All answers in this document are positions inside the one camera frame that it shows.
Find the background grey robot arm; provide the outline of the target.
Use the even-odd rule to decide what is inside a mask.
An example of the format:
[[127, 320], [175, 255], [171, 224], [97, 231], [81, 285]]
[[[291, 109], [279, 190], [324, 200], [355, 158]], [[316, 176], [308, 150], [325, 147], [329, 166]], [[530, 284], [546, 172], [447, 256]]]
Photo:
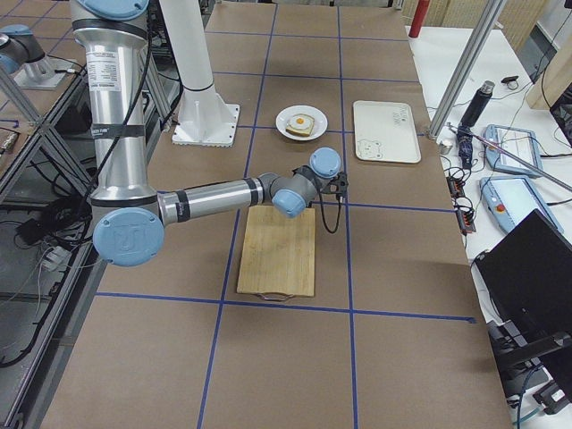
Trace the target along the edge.
[[54, 90], [63, 80], [31, 29], [23, 24], [1, 28], [1, 68], [24, 89]]

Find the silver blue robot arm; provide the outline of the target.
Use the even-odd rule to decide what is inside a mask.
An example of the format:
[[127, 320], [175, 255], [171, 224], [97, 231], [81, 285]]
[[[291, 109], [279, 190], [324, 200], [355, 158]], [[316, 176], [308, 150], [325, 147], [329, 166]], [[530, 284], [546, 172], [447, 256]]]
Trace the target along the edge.
[[[214, 84], [204, 24], [195, 1], [163, 1], [160, 9], [181, 82], [177, 144], [228, 147], [240, 109]], [[147, 180], [146, 123], [141, 92], [151, 68], [151, 18], [146, 1], [74, 1], [74, 37], [86, 52], [91, 134], [97, 171], [88, 186], [100, 257], [119, 266], [142, 265], [164, 244], [172, 223], [269, 203], [293, 218], [315, 199], [347, 194], [341, 158], [319, 148], [289, 177], [265, 173], [194, 188], [160, 192]]]

